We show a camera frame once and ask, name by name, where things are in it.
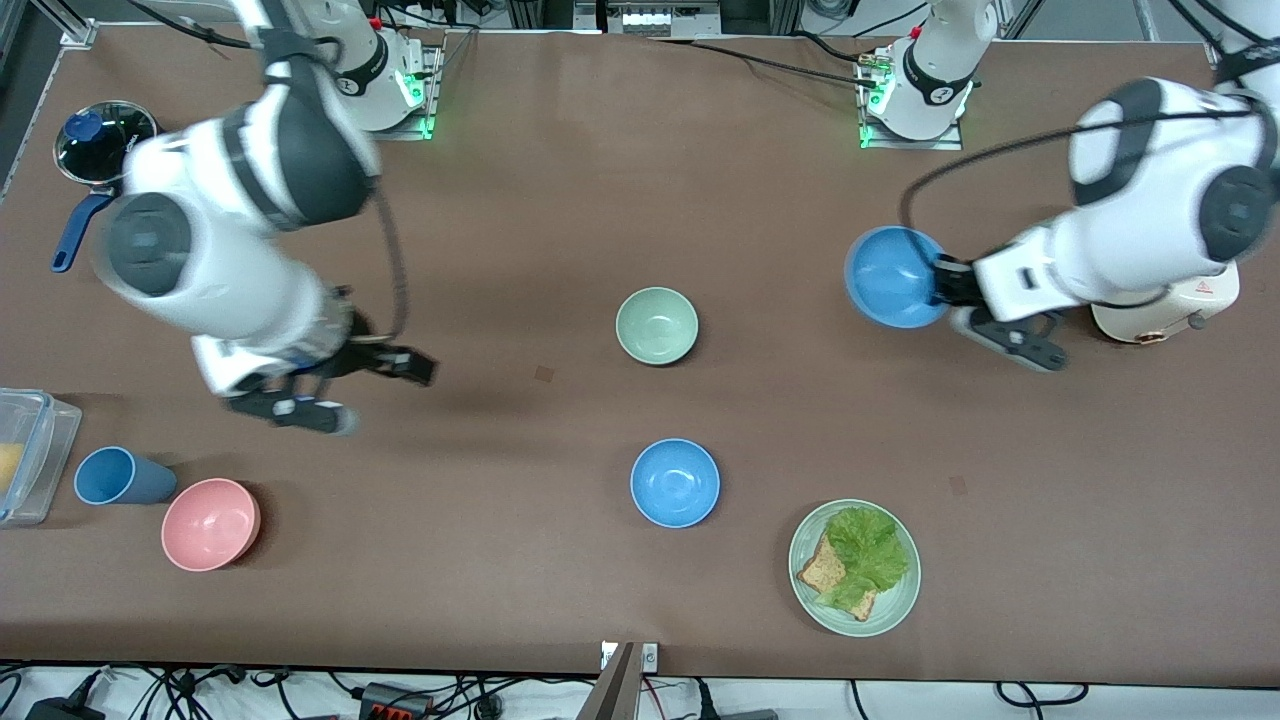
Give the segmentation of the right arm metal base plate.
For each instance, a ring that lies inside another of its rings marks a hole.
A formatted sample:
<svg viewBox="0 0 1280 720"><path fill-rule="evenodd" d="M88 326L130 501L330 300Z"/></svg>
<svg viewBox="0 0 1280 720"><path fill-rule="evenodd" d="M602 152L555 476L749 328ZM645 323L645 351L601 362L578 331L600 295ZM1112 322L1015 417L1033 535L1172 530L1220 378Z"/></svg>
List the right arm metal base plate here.
<svg viewBox="0 0 1280 720"><path fill-rule="evenodd" d="M399 53L399 65L390 72L393 126L375 131L384 140L431 140L443 81L443 47L408 41Z"/></svg>

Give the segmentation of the brown bread slice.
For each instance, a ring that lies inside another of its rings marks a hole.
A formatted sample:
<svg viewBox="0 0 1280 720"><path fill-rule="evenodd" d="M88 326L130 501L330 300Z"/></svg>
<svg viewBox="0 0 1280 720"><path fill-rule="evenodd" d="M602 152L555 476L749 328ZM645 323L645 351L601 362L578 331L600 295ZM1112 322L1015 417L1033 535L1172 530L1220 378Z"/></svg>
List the brown bread slice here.
<svg viewBox="0 0 1280 720"><path fill-rule="evenodd" d="M818 593L818 602L850 615L855 621L870 619L879 591L865 578L851 575L823 533L813 556L797 579Z"/></svg>

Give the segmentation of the blue bowl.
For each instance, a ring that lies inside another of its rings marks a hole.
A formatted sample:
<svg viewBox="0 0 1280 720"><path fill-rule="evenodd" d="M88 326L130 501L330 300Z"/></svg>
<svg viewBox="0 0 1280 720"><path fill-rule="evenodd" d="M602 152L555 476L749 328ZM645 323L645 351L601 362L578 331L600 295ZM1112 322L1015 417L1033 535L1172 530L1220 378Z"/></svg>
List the blue bowl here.
<svg viewBox="0 0 1280 720"><path fill-rule="evenodd" d="M869 320L896 329L936 323L948 310L934 301L934 261L941 246L902 225L868 231L850 247L844 282L852 306Z"/></svg>
<svg viewBox="0 0 1280 720"><path fill-rule="evenodd" d="M714 511L721 497L721 469L714 456L691 439L659 439L636 456L628 488L648 521L685 529Z"/></svg>

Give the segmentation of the light green plate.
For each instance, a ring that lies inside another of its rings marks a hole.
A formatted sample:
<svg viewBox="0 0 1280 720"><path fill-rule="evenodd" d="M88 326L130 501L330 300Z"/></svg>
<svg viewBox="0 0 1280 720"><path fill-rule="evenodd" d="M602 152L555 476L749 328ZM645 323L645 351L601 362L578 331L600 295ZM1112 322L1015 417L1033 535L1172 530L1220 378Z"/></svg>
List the light green plate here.
<svg viewBox="0 0 1280 720"><path fill-rule="evenodd" d="M870 619L865 623L855 621L842 611L820 605L818 602L818 593L797 579L797 574L810 556L813 556L820 536L826 533L827 521L844 509L858 507L881 510L897 523L897 537L908 552L909 561L902 579L896 587L878 596ZM856 498L842 498L823 503L813 509L797 524L788 546L787 569L795 597L805 614L826 630L851 638L870 638L895 629L914 609L922 588L920 555L908 528L888 510Z"/></svg>

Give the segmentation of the light green bowl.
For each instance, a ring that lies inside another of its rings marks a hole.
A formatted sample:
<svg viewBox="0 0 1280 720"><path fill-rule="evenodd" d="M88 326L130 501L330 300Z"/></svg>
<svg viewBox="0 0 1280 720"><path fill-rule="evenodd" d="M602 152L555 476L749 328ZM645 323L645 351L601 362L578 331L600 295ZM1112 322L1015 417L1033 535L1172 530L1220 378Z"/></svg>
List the light green bowl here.
<svg viewBox="0 0 1280 720"><path fill-rule="evenodd" d="M631 293L614 318L621 348L635 361L667 366L682 360L700 331L696 309L676 290L648 287Z"/></svg>

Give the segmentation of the white toaster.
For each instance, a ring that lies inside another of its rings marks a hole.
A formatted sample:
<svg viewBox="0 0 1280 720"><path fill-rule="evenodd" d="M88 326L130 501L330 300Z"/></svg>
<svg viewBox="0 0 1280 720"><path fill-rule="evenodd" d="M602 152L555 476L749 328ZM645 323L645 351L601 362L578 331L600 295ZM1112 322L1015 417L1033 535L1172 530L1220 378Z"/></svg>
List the white toaster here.
<svg viewBox="0 0 1280 720"><path fill-rule="evenodd" d="M1207 320L1239 297L1235 263L1220 273L1198 275L1161 290L1121 292L1091 305L1094 324L1108 338L1128 345L1156 345L1184 331L1204 328Z"/></svg>

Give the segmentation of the pink bowl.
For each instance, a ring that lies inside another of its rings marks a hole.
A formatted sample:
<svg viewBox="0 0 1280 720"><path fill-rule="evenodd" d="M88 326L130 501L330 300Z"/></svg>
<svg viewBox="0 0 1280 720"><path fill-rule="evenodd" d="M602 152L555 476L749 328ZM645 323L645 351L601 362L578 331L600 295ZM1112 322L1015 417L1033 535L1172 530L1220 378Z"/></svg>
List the pink bowl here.
<svg viewBox="0 0 1280 720"><path fill-rule="evenodd" d="M161 524L163 552L184 571L214 571L252 547L261 520L250 489L232 479L209 478L170 502Z"/></svg>

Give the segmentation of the clear plastic container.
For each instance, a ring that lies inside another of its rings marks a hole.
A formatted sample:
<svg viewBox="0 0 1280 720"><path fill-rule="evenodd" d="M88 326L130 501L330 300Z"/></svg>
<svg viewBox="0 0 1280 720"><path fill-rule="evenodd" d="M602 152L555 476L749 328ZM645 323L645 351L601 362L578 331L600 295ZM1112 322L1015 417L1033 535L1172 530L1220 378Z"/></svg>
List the clear plastic container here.
<svg viewBox="0 0 1280 720"><path fill-rule="evenodd" d="M81 419L78 407L41 389L0 388L0 443L26 446L12 488L0 498L0 528L46 519Z"/></svg>

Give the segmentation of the green lettuce leaf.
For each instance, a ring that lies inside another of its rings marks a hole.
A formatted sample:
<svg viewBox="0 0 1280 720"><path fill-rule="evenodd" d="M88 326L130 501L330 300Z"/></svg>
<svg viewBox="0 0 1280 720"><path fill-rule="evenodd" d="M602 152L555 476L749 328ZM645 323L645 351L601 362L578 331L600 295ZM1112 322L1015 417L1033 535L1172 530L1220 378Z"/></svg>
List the green lettuce leaf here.
<svg viewBox="0 0 1280 720"><path fill-rule="evenodd" d="M878 596L896 587L908 570L908 552L897 529L897 523L881 510L858 507L836 512L826 524L824 537L841 562L844 577L822 591L818 602L867 621Z"/></svg>

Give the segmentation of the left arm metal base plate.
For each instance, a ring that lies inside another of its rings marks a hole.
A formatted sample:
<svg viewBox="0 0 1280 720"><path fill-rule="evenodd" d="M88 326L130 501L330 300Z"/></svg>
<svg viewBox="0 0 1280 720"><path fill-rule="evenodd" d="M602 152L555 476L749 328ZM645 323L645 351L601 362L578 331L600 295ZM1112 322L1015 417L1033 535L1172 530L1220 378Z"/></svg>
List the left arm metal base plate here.
<svg viewBox="0 0 1280 720"><path fill-rule="evenodd" d="M864 53L855 65L859 79L870 87L858 91L859 140L863 149L946 150L963 149L959 118L974 90L964 83L925 83L922 92L900 77L900 51L886 45Z"/></svg>

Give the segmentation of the black power strip red switches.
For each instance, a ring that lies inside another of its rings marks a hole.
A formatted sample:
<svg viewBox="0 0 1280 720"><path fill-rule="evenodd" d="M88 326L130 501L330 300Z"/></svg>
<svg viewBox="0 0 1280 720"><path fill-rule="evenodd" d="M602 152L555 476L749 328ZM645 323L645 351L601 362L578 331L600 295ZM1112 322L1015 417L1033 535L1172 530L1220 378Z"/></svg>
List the black power strip red switches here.
<svg viewBox="0 0 1280 720"><path fill-rule="evenodd" d="M433 705L426 691L372 682L362 688L357 720L426 720Z"/></svg>

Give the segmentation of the white power strip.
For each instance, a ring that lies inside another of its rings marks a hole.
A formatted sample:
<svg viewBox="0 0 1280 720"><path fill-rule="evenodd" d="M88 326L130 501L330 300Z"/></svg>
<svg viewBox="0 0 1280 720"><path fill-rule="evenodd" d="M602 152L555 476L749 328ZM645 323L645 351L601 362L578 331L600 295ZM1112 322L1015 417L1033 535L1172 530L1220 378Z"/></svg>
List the white power strip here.
<svg viewBox="0 0 1280 720"><path fill-rule="evenodd" d="M671 36L677 22L695 20L701 14L699 5L635 3L611 4L605 9L609 32L644 36Z"/></svg>

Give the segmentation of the glass lid blue knob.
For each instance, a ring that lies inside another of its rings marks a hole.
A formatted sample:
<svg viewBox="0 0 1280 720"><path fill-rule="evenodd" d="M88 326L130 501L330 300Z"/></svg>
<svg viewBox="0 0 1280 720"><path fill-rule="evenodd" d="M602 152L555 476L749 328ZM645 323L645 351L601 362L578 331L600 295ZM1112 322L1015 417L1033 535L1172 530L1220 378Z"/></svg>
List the glass lid blue knob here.
<svg viewBox="0 0 1280 720"><path fill-rule="evenodd" d="M110 184L124 176L125 155L163 132L136 102L104 101L67 117L52 143L59 170L82 184Z"/></svg>

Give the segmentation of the blue cup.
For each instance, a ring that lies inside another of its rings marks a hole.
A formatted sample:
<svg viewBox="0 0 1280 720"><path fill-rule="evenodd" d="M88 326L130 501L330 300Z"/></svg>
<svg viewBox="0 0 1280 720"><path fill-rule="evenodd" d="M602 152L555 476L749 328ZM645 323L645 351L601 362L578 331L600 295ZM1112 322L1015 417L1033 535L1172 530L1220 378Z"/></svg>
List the blue cup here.
<svg viewBox="0 0 1280 720"><path fill-rule="evenodd" d="M163 503L177 491L175 473L119 446L90 454L76 469L74 492L90 506Z"/></svg>

